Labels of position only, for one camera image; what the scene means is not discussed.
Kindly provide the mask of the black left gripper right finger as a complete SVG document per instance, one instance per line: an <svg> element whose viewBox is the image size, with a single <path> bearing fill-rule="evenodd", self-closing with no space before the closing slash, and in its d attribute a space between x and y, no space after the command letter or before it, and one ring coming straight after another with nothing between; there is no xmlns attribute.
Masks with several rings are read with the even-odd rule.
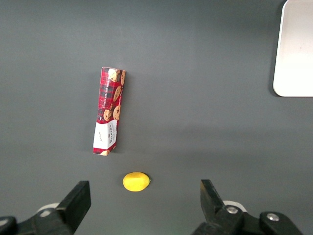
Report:
<svg viewBox="0 0 313 235"><path fill-rule="evenodd" d="M242 204L222 200L210 180L201 180L201 208L206 219L194 235L301 235L284 214L265 211L253 217Z"/></svg>

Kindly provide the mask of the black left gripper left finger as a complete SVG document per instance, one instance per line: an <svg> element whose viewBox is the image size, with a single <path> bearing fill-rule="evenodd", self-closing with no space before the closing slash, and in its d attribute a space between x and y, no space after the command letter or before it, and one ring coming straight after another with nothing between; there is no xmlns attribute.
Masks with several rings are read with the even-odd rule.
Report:
<svg viewBox="0 0 313 235"><path fill-rule="evenodd" d="M13 216L0 218L2 235L73 235L91 206L89 181L80 181L60 203L41 207L19 223Z"/></svg>

